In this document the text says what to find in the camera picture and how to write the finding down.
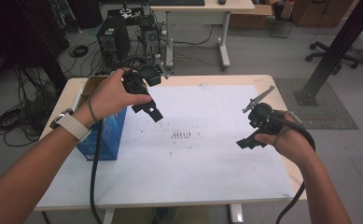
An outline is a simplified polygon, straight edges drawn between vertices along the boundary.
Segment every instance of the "black handheld controller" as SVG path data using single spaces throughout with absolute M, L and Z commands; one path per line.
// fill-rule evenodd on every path
M 242 140 L 237 141 L 237 145 L 240 148 L 261 146 L 266 147 L 267 144 L 261 143 L 254 139 L 257 133 L 266 133 L 270 135 L 279 134 L 283 124 L 273 119 L 284 119 L 284 115 L 277 110 L 273 110 L 269 105 L 265 103 L 259 103 L 254 106 L 248 115 L 250 125 L 253 128 L 258 128 L 250 136 Z
M 140 65 L 137 67 L 137 70 L 130 69 L 129 71 L 125 71 L 122 78 L 125 91 L 131 94 L 149 95 L 146 83 L 148 86 L 155 86 L 161 83 L 161 76 L 155 68 L 148 64 Z M 143 105 L 133 105 L 132 109 L 134 113 L 144 110 L 155 122 L 163 119 L 163 115 L 156 107 L 154 100 Z

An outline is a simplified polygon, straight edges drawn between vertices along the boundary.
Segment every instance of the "gray floor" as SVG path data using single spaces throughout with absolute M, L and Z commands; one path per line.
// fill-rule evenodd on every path
M 209 35 L 205 26 L 178 26 L 175 40 L 200 42 Z M 270 24 L 259 31 L 229 30 L 227 38 L 231 67 L 223 71 L 218 54 L 217 38 L 220 27 L 215 26 L 210 40 L 200 47 L 176 46 L 173 76 L 193 75 L 258 75 L 272 77 L 309 77 L 318 65 L 319 59 L 307 63 L 309 42 L 317 29 L 294 27 L 287 39 L 269 37 Z M 322 29 L 315 40 L 330 44 L 337 29 Z M 88 45 L 95 41 L 92 31 L 83 34 L 70 32 L 70 46 Z M 135 39 L 134 30 L 130 30 Z M 363 58 L 363 43 L 355 47 L 355 54 Z M 91 70 L 91 58 L 82 63 L 78 59 L 72 73 L 86 76 Z M 65 67 L 73 60 L 67 50 L 59 56 Z M 328 79 L 342 103 L 356 122 L 359 130 L 310 130 L 317 144 L 317 153 L 327 165 L 342 200 L 354 223 L 363 223 L 363 65 L 352 69 L 343 63 L 343 69 Z M 10 68 L 0 71 L 0 115 L 18 102 L 16 95 L 18 82 Z M 13 141 L 22 141 L 22 133 L 10 136 Z M 0 136 L 0 174 L 19 158 L 29 147 L 7 147 Z M 246 203 L 243 204 L 245 223 L 274 223 L 286 203 Z M 90 211 L 48 212 L 51 223 L 94 223 Z M 211 223 L 229 223 L 229 214 L 224 205 L 210 207 Z M 284 217 L 283 223 L 309 223 L 307 202 L 297 205 Z M 45 223 L 40 213 L 33 213 L 26 223 Z

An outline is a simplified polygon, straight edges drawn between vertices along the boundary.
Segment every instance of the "keyboard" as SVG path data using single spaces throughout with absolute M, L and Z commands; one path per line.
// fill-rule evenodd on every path
M 150 6 L 196 7 L 204 6 L 204 0 L 148 0 Z

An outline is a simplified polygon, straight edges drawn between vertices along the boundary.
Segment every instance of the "blue box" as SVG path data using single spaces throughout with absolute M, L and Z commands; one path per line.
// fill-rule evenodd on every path
M 126 109 L 125 107 L 118 114 L 104 119 L 99 161 L 115 161 L 117 159 Z M 93 161 L 94 159 L 98 126 L 98 123 L 91 126 L 91 133 L 82 142 L 77 144 L 78 150 L 85 156 L 87 161 Z

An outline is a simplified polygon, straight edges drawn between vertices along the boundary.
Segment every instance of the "desk leg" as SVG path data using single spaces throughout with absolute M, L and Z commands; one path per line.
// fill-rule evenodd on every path
M 115 209 L 105 209 L 105 220 L 103 224 L 111 224 Z
M 231 223 L 244 223 L 243 210 L 240 203 L 230 204 L 230 221 Z
M 167 29 L 167 46 L 166 46 L 166 67 L 173 67 L 173 39 L 170 35 L 170 11 L 166 11 L 166 29 Z
M 219 41 L 219 51 L 221 52 L 222 65 L 224 68 L 230 66 L 230 58 L 228 56 L 227 46 L 225 41 L 227 39 L 228 24 L 230 23 L 230 12 L 225 12 L 224 24 L 222 27 L 222 36 L 218 39 Z

